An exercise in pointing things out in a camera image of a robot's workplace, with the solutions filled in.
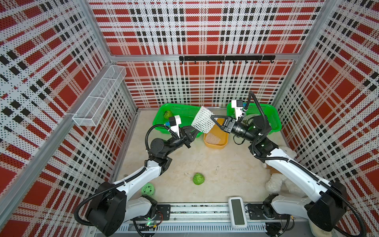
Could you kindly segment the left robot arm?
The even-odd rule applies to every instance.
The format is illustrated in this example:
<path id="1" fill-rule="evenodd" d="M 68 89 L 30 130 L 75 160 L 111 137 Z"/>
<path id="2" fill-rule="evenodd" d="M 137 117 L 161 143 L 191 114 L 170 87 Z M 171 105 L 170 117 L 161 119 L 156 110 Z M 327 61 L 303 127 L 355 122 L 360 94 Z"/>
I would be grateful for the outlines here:
<path id="1" fill-rule="evenodd" d="M 131 175 L 114 183 L 102 183 L 96 192 L 82 201 L 74 211 L 75 220 L 85 226 L 94 226 L 105 236 L 114 234 L 125 220 L 139 216 L 154 217 L 157 201 L 148 195 L 131 197 L 151 180 L 166 172 L 172 162 L 169 154 L 182 146 L 190 147 L 201 132 L 201 123 L 194 119 L 191 125 L 180 127 L 179 116 L 170 118 L 170 125 L 161 124 L 170 134 L 169 140 L 155 138 L 148 141 L 153 125 L 146 133 L 145 146 L 148 159 Z"/>

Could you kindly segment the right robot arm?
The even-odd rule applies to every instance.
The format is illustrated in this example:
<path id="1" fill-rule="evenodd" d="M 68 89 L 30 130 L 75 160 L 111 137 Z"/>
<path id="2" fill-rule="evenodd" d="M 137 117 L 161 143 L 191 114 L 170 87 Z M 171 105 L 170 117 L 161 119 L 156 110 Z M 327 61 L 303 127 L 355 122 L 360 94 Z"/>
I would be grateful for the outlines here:
<path id="1" fill-rule="evenodd" d="M 218 127 L 226 133 L 250 142 L 248 148 L 255 158 L 279 171 L 297 185 L 307 197 L 306 201 L 302 201 L 299 198 L 272 194 L 264 202 L 268 209 L 277 214 L 306 218 L 326 232 L 336 230 L 347 237 L 351 234 L 339 228 L 337 224 L 350 210 L 359 225 L 358 236 L 367 235 L 365 221 L 347 200 L 344 185 L 339 182 L 333 183 L 309 171 L 268 139 L 267 135 L 271 131 L 269 122 L 252 91 L 249 92 L 246 103 L 242 100 L 233 100 L 231 107 L 235 110 L 235 117 L 225 116 L 225 122 Z"/>

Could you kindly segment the green custard apple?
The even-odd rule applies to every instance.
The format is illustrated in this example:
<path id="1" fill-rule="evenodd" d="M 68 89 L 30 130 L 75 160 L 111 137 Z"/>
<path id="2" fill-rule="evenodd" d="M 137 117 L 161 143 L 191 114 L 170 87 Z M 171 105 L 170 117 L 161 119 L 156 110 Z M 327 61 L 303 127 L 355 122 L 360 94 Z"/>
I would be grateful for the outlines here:
<path id="1" fill-rule="evenodd" d="M 193 176 L 192 181 L 195 185 L 201 185 L 205 182 L 205 176 L 201 173 L 196 173 Z"/>

